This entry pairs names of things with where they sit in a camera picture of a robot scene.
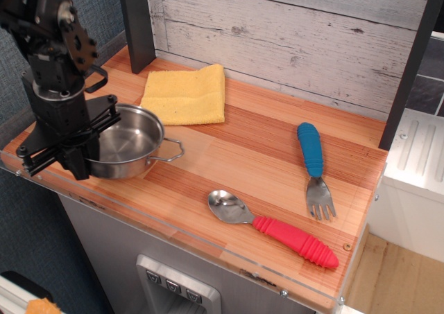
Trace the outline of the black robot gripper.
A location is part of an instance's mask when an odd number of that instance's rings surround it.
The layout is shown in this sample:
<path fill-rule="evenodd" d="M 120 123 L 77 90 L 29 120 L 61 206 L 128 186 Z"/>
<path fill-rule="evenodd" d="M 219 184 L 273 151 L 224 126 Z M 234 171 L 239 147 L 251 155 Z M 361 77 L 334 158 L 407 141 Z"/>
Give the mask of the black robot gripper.
<path fill-rule="evenodd" d="M 65 91 L 43 89 L 31 71 L 22 82 L 35 117 L 35 127 L 16 149 L 25 171 L 34 176 L 54 162 L 71 172 L 76 180 L 89 178 L 87 159 L 100 157 L 99 135 L 120 120 L 113 94 L 87 100 L 108 82 L 106 71 L 97 71 L 102 80 L 85 87 L 84 77 Z"/>

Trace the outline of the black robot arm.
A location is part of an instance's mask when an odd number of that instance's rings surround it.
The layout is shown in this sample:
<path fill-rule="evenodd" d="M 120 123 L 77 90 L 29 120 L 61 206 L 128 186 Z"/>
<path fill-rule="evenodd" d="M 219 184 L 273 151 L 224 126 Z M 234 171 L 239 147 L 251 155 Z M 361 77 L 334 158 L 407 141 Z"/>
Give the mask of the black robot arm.
<path fill-rule="evenodd" d="M 108 82 L 94 64 L 96 42 L 81 26 L 72 0 L 1 0 L 1 28 L 29 68 L 22 82 L 35 127 L 16 154 L 29 175 L 59 162 L 77 180 L 99 159 L 100 134 L 119 121 L 117 97 L 87 100 Z"/>

